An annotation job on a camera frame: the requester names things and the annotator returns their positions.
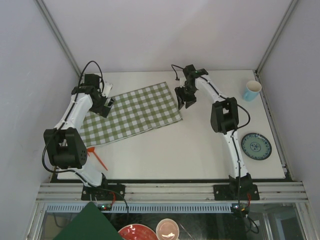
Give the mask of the green white checkered cloth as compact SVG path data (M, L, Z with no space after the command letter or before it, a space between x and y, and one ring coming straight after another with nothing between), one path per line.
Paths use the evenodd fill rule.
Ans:
M106 118L88 111L79 131L87 148L118 142L181 121L166 82L122 93Z

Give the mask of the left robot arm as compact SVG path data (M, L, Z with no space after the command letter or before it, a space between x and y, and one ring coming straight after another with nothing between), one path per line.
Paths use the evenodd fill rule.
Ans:
M87 73L71 92L70 103L59 123L43 134L43 155L57 168L56 174L73 173L85 186L93 187L92 194L98 200L109 196L110 188L103 184L104 174L88 158L87 148L80 136L80 129L87 112L106 118L115 102L108 99L112 84L101 74Z

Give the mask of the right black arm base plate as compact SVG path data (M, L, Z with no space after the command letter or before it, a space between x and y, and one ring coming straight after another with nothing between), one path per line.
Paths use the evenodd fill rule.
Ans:
M253 201L260 200L258 186L253 184L249 187L231 187L229 184L215 184L213 186L214 199L216 201L248 201L249 197Z

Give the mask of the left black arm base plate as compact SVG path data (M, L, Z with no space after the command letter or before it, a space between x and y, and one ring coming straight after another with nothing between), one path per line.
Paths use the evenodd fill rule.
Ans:
M125 197L126 187L123 184L111 184L107 186L90 187L83 186L81 192L82 201L122 201Z

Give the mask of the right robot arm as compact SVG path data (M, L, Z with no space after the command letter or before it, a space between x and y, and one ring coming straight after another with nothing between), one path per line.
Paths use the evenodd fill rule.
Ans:
M253 181L249 174L241 153L238 140L239 113L242 108L235 97L224 96L213 84L209 73L204 69L196 69L194 65L180 67L172 64L171 68L182 70L185 79L178 76L179 86L174 89L178 109L189 108L196 103L196 92L204 91L212 101L210 125L213 131L223 135L230 154L229 189L227 196L234 200L240 200L253 188Z

